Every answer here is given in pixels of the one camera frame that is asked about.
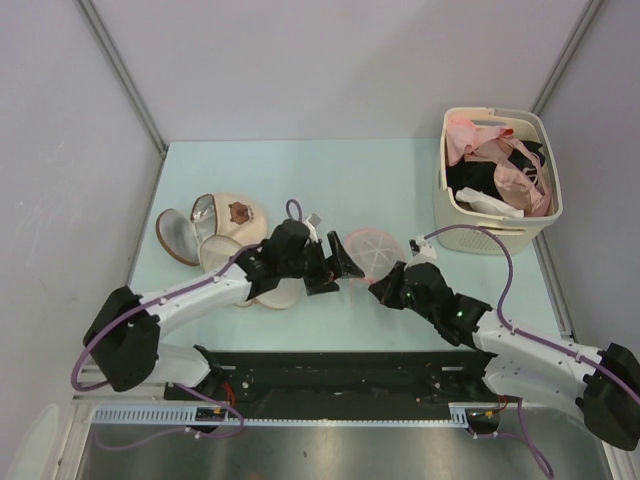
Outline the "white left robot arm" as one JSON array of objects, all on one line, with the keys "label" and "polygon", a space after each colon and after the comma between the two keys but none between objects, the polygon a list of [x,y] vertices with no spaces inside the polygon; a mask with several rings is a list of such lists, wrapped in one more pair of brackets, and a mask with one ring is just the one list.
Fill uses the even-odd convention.
[{"label": "white left robot arm", "polygon": [[271,292],[284,279],[300,280],[307,295],[316,295],[338,291],[341,278],[363,277],[337,233],[327,237],[329,256],[310,223],[287,219],[270,237],[241,248],[220,269],[194,280],[143,295],[128,286],[112,291],[84,336],[72,369],[73,388],[89,391],[79,373],[91,359],[103,385],[116,392],[156,381],[182,384],[202,400],[214,397],[221,376],[213,359],[201,347],[165,344],[163,338],[214,309]]}]

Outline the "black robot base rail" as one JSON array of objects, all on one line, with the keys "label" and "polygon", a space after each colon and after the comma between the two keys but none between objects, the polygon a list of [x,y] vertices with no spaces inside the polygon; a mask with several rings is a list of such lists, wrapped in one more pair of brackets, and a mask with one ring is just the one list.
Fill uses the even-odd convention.
[{"label": "black robot base rail", "polygon": [[228,400],[242,413],[287,409],[408,407],[473,403],[501,409],[507,399],[481,381],[485,357],[472,351],[427,352],[206,352],[214,369],[188,393],[167,385],[170,401],[200,395]]}]

